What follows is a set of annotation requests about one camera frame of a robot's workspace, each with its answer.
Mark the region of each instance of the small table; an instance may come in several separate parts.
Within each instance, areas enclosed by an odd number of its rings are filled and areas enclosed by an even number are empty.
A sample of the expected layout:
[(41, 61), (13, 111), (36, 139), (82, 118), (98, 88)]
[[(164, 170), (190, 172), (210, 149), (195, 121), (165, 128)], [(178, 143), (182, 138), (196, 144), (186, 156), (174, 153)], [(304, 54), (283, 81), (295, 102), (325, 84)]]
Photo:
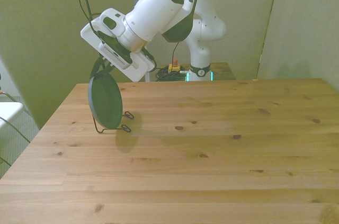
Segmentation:
[(321, 79), (77, 85), (0, 180), (0, 223), (337, 224), (339, 93)]

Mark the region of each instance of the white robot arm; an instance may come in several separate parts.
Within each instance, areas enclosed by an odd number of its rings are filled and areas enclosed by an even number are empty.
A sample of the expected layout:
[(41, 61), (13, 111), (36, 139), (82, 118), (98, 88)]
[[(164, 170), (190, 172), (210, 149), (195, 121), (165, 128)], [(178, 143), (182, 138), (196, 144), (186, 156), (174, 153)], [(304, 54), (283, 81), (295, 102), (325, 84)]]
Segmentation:
[[(203, 19), (193, 20), (194, 11)], [(197, 43), (220, 39), (225, 29), (207, 0), (138, 0), (127, 15), (113, 8), (105, 10), (81, 30), (81, 36), (134, 82), (154, 69), (153, 57), (145, 46), (156, 33), (160, 32), (169, 42), (186, 39), (191, 50), (190, 73), (197, 75), (191, 80), (202, 80), (208, 73), (200, 72), (199, 76), (195, 68), (204, 71), (208, 67), (205, 65), (209, 65), (209, 52)]]

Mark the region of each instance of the white chair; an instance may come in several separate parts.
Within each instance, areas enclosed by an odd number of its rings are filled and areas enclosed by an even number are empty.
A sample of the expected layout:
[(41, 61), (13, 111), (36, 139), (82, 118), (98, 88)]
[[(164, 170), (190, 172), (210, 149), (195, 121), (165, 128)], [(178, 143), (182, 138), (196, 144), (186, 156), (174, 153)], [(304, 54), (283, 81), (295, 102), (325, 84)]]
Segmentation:
[(20, 102), (0, 102), (0, 134), (7, 126), (15, 129), (28, 143), (30, 141), (14, 126), (12, 122), (25, 110)]

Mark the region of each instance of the yellow object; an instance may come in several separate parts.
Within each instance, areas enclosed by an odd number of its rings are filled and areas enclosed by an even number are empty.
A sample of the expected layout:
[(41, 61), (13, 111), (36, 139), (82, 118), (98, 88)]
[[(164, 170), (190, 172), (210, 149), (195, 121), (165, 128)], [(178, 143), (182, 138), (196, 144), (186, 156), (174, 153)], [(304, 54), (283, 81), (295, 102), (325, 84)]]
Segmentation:
[(177, 66), (173, 66), (172, 64), (170, 64), (168, 66), (168, 73), (171, 73), (172, 71), (180, 71), (180, 64), (178, 64)]

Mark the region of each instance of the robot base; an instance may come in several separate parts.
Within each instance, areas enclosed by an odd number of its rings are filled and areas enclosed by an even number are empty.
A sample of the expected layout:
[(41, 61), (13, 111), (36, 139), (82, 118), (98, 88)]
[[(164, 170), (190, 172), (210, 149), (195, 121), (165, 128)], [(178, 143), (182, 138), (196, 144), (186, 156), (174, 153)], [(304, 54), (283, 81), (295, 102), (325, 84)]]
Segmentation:
[(203, 77), (198, 77), (196, 75), (196, 73), (192, 72), (191, 70), (189, 70), (189, 72), (187, 73), (187, 81), (212, 81), (212, 74), (213, 72), (209, 71), (207, 72)]

